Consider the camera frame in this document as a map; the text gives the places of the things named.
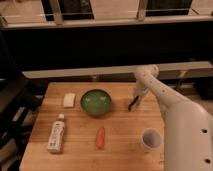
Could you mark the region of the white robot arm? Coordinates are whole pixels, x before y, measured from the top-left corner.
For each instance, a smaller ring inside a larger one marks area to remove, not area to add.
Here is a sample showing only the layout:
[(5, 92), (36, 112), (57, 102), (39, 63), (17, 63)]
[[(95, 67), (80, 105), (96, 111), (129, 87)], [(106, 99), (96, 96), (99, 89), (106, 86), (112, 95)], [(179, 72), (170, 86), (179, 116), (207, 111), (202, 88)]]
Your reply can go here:
[(135, 96), (151, 91), (163, 105), (164, 171), (213, 171), (213, 116), (157, 79), (157, 65), (134, 71)]

